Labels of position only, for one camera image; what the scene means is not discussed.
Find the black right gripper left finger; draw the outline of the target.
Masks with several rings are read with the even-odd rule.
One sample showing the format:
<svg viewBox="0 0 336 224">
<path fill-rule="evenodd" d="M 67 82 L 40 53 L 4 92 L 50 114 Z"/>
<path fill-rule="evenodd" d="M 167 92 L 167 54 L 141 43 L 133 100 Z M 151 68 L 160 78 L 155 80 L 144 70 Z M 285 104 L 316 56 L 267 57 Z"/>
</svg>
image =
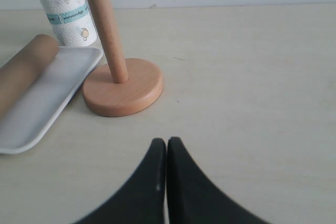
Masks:
<svg viewBox="0 0 336 224">
<path fill-rule="evenodd" d="M 165 223 L 166 144 L 155 138 L 129 179 L 76 223 Z"/>
</svg>

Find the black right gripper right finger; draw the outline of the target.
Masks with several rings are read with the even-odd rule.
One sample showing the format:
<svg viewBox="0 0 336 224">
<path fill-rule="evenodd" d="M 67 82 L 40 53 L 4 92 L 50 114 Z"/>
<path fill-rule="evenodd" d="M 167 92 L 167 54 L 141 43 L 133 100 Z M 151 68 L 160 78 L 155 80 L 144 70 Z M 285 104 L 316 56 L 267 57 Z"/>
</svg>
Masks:
<svg viewBox="0 0 336 224">
<path fill-rule="evenodd" d="M 170 223 L 267 223 L 223 193 L 176 136 L 167 144 L 166 193 Z"/>
</svg>

